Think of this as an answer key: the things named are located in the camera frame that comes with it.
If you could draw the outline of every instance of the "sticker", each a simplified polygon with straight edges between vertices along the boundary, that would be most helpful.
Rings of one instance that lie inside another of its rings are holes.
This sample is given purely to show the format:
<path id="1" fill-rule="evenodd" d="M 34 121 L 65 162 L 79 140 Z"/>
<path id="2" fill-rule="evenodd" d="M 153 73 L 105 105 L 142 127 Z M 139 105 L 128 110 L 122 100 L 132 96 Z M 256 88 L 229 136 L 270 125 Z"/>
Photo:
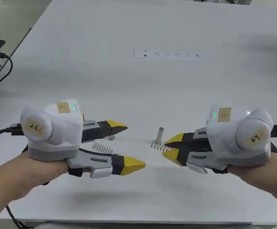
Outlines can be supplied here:
<path id="1" fill-rule="evenodd" d="M 262 127 L 258 129 L 253 135 L 245 140 L 245 143 L 249 146 L 258 145 L 260 141 L 267 137 L 267 130 Z"/>
<path id="2" fill-rule="evenodd" d="M 29 133 L 34 134 L 38 137 L 43 136 L 43 125 L 40 123 L 36 122 L 32 118 L 28 117 L 26 119 L 25 125 L 24 125 L 25 130 L 27 130 Z"/>
<path id="3" fill-rule="evenodd" d="M 60 114 L 71 112 L 68 102 L 57 102 L 57 106 Z"/>
<path id="4" fill-rule="evenodd" d="M 188 52 L 157 52 L 157 51 L 137 51 L 134 50 L 134 57 L 144 58 L 144 59 L 161 59 L 161 60 L 198 60 L 202 56 L 198 53 L 188 53 Z"/>
<path id="5" fill-rule="evenodd" d="M 218 115 L 218 123 L 229 123 L 231 111 L 232 111 L 231 107 L 220 108 L 219 115 Z"/>

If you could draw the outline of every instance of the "metal cylinder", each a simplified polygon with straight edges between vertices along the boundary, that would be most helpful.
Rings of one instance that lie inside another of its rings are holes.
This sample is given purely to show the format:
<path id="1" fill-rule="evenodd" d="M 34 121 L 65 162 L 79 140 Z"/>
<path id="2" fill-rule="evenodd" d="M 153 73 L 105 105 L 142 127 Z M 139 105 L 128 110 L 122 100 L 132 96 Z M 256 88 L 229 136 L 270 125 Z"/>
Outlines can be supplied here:
<path id="1" fill-rule="evenodd" d="M 158 129 L 157 138 L 155 140 L 157 144 L 160 144 L 162 142 L 163 133 L 164 133 L 164 128 L 160 127 Z"/>

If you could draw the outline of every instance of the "power strip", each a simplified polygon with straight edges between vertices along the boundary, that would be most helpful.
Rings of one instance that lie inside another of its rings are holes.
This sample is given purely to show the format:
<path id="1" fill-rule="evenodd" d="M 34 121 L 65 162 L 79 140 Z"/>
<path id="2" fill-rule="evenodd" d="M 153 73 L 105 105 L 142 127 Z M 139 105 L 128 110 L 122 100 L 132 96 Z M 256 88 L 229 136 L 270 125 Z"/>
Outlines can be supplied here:
<path id="1" fill-rule="evenodd" d="M 158 51 L 137 51 L 134 50 L 134 57 L 143 59 L 160 59 L 160 60 L 180 60 L 191 61 L 202 58 L 200 54 L 188 52 L 158 52 Z"/>

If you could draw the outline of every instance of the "floor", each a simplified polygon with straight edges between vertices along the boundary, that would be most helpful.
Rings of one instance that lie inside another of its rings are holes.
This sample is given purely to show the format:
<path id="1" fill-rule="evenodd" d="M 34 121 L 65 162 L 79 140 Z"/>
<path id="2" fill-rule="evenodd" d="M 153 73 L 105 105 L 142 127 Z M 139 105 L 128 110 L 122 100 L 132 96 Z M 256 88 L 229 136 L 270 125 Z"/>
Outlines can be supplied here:
<path id="1" fill-rule="evenodd" d="M 0 39 L 6 41 L 6 44 L 1 49 L 2 52 L 6 54 L 11 54 L 13 52 L 29 28 L 34 26 L 50 2 L 51 0 L 0 0 Z M 253 0 L 252 4 L 274 7 L 277 6 L 277 0 Z M 164 225 L 156 227 L 162 229 L 168 228 Z M 15 226 L 11 220 L 0 220 L 0 229 L 4 228 L 15 229 Z M 100 228 L 108 227 L 107 225 L 100 225 Z M 114 228 L 120 228 L 120 225 L 115 225 Z M 140 225 L 135 228 L 141 229 L 151 227 Z M 185 227 L 173 226 L 172 228 L 209 229 L 217 228 L 217 226 L 187 225 Z"/>

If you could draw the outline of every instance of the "coiled spring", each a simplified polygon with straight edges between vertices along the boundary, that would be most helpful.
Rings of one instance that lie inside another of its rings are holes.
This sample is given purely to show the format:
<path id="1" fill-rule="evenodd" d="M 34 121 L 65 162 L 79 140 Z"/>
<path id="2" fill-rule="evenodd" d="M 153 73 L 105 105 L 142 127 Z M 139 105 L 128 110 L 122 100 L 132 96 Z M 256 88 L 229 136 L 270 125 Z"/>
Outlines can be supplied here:
<path id="1" fill-rule="evenodd" d="M 168 146 L 165 146 L 165 145 L 162 144 L 162 143 L 157 143 L 156 140 L 153 140 L 153 141 L 151 142 L 151 148 L 160 150 L 160 151 L 162 151 L 162 152 L 166 152 L 166 151 L 168 151 L 168 150 L 174 149 L 174 148 L 170 148 L 170 147 L 168 147 Z"/>
<path id="2" fill-rule="evenodd" d="M 93 149 L 97 149 L 105 154 L 111 154 L 113 153 L 113 150 L 107 146 L 101 145 L 100 143 L 93 142 L 92 144 Z"/>

